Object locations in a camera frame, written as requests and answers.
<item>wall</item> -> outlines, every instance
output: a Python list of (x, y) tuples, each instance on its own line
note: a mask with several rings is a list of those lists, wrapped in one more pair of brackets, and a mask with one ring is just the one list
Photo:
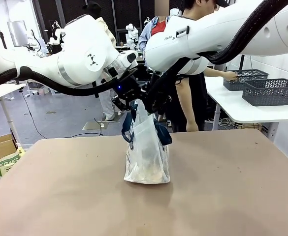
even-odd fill
[[(241, 56), (237, 56), (228, 69), (238, 70)], [(273, 57), (252, 56), (252, 68), (269, 73), (269, 78), (288, 78), (288, 54)], [(243, 69), (251, 69), (250, 57), (246, 56)], [(275, 145), (288, 156), (288, 122), (280, 122)]]
[(7, 22), (20, 20), (24, 20), (26, 28), (33, 30), (35, 36), (41, 38), (31, 0), (7, 0), (7, 3), (0, 0), (0, 30), (4, 34), (8, 49), (14, 49), (14, 46)]

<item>gray basket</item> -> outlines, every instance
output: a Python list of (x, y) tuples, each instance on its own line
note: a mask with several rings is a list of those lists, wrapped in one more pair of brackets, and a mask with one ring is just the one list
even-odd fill
[(267, 79), (268, 74), (260, 70), (230, 70), (238, 74), (238, 80), (227, 81), (224, 79), (224, 86), (229, 91), (241, 91), (244, 89), (244, 81)]
[(247, 80), (242, 98), (253, 106), (288, 105), (288, 80)]

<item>man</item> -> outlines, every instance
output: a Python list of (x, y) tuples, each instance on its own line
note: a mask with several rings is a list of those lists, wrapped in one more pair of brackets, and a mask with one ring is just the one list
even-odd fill
[(155, 16), (143, 29), (138, 40), (139, 49), (143, 52), (143, 59), (145, 59), (145, 48), (148, 40), (154, 34), (163, 32), (169, 19), (169, 16)]
[[(217, 9), (217, 4), (225, 7), (224, 0), (185, 0), (182, 17), (193, 20), (209, 15)], [(171, 88), (172, 102), (167, 104), (166, 116), (172, 122), (173, 132), (204, 131), (207, 118), (207, 91), (205, 76), (222, 76), (227, 80), (236, 79), (234, 72), (222, 72), (206, 68), (199, 75), (182, 75), (184, 79)]]
[[(99, 26), (106, 32), (106, 34), (111, 39), (112, 45), (115, 47), (116, 39), (111, 33), (111, 31), (109, 30), (103, 18), (101, 17), (101, 10), (102, 10), (101, 6), (94, 1), (89, 1), (88, 5), (83, 6), (83, 9), (86, 14), (92, 16), (98, 22)], [(103, 75), (101, 78), (99, 78), (96, 81), (97, 86), (101, 85), (101, 80), (105, 76), (106, 75)], [(115, 110), (114, 110), (114, 106), (112, 103), (113, 96), (114, 96), (113, 89), (107, 90), (99, 94), (100, 103), (101, 103), (103, 112), (105, 114), (106, 121), (113, 120), (115, 117)]]

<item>hand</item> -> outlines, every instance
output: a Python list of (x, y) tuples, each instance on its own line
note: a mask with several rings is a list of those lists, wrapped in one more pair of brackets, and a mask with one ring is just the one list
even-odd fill
[(187, 132), (195, 132), (198, 131), (198, 126), (196, 122), (188, 122), (187, 123)]
[(224, 71), (223, 77), (228, 81), (237, 80), (238, 74), (236, 72), (233, 72), (233, 71)]

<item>white plastic bag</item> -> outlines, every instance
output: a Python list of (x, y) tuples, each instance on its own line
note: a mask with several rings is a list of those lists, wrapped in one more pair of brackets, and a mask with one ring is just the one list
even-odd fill
[(165, 127), (157, 123), (154, 115), (147, 114), (141, 100), (136, 103), (137, 109), (128, 114), (122, 130), (125, 140), (128, 141), (124, 180), (142, 184), (168, 183), (170, 176), (167, 144), (172, 143), (171, 136)]

